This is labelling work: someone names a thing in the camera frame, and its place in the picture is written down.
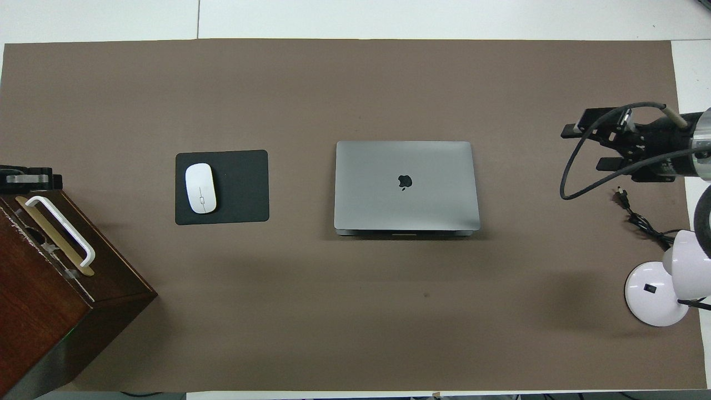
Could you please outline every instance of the lamp shade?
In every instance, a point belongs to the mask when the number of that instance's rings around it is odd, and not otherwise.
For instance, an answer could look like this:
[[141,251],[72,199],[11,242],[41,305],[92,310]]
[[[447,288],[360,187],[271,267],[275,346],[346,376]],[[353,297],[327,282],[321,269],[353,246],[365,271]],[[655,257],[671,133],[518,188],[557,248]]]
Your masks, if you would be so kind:
[[674,246],[664,253],[662,263],[672,276],[677,298],[696,300],[711,295],[711,259],[693,232],[677,233]]

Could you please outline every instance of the computer mouse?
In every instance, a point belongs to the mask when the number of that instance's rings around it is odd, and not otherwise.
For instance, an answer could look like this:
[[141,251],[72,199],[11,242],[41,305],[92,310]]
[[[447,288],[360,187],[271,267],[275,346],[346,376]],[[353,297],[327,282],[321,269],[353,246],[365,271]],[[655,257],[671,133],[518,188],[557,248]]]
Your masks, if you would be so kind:
[[211,213],[217,208],[213,169],[210,165],[201,162],[189,166],[185,170],[185,188],[190,208],[197,214]]

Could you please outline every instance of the black clamp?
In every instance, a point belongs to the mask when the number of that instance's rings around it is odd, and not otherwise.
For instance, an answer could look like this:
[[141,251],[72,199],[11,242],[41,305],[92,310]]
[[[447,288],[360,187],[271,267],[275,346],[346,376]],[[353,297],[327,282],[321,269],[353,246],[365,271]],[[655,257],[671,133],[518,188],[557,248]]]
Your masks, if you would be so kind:
[[62,189],[62,176],[47,167],[0,164],[0,194],[26,194],[33,190]]

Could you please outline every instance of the white lamp base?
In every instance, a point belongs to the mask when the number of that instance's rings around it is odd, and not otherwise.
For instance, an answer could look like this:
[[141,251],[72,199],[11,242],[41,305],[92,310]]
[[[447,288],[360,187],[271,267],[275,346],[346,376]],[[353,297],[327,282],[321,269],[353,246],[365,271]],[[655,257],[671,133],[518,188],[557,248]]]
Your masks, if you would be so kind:
[[624,297],[635,317],[655,327],[674,325],[689,310],[689,306],[676,301],[671,275],[656,261],[632,270],[625,283]]

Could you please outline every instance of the silver laptop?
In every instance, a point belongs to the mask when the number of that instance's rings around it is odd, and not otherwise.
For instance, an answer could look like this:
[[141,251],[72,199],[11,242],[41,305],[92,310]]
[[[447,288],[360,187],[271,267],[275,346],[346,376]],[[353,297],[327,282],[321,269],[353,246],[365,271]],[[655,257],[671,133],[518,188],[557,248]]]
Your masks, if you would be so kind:
[[481,227],[469,142],[336,145],[339,235],[467,236]]

